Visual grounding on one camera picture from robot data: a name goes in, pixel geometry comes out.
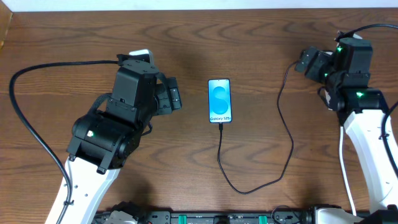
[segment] phone wallpaper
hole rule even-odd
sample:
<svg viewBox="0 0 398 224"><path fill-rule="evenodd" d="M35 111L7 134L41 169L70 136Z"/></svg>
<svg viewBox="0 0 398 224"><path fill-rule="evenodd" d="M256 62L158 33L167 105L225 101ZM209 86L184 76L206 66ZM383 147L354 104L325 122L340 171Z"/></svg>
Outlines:
<svg viewBox="0 0 398 224"><path fill-rule="evenodd" d="M209 81L210 122L231 122L231 95L229 80Z"/></svg>

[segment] wooden table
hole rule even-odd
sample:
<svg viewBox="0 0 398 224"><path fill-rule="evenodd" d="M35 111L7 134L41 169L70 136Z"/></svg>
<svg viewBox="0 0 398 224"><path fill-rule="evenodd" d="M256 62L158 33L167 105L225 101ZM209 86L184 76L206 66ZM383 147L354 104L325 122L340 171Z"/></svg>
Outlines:
<svg viewBox="0 0 398 224"><path fill-rule="evenodd" d="M208 122L207 80L231 79L234 121L224 126L222 163L232 183L250 190L278 178L290 150L276 98L288 64L310 45L334 49L337 30L398 23L398 9L286 9L15 13L0 54L0 223L42 223L61 173L19 121L8 84L18 70L40 63L112 60L151 49L156 65L177 77L183 109L152 119L100 209L120 201L175 211L260 211L313 203L349 210L338 160L338 121L318 98L319 84L291 72L281 109L294 137L285 177L251 195L238 195L216 161L218 126ZM398 93L398 32L371 29L370 86L389 104ZM21 77L18 102L64 161L71 128L96 97L111 91L118 67L45 68ZM393 126L398 133L397 113ZM348 180L358 210L369 208L358 157L345 141Z"/></svg>

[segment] green clip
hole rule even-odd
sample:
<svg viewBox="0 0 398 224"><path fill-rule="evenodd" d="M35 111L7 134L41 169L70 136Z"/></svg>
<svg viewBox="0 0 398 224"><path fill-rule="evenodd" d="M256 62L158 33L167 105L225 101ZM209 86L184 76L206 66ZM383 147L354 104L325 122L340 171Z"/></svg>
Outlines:
<svg viewBox="0 0 398 224"><path fill-rule="evenodd" d="M267 224L267 217L265 215L259 216L259 224Z"/></svg>
<svg viewBox="0 0 398 224"><path fill-rule="evenodd" d="M187 224L187 216L179 215L178 216L178 224Z"/></svg>

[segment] white backdrop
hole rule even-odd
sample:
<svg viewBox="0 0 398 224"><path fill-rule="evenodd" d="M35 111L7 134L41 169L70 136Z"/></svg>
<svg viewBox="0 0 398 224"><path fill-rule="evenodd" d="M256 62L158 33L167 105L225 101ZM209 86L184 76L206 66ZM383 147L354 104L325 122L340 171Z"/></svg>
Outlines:
<svg viewBox="0 0 398 224"><path fill-rule="evenodd" d="M13 12L398 7L397 0L2 0Z"/></svg>

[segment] white cable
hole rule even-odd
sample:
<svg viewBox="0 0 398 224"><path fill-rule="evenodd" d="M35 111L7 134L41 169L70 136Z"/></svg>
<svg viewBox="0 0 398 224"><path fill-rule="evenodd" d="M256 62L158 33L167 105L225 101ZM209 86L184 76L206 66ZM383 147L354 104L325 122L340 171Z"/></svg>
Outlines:
<svg viewBox="0 0 398 224"><path fill-rule="evenodd" d="M344 139L344 127L340 126L340 143L339 143L339 146L338 146L338 155L340 157L341 171L343 173L343 179L344 179L344 184L345 184L346 190L347 190L349 204L351 205L351 210L353 211L353 215L356 216L356 210L355 210L355 205L354 205L354 201L353 201L353 196L351 195L351 191L349 190L346 169L344 167L343 139Z"/></svg>

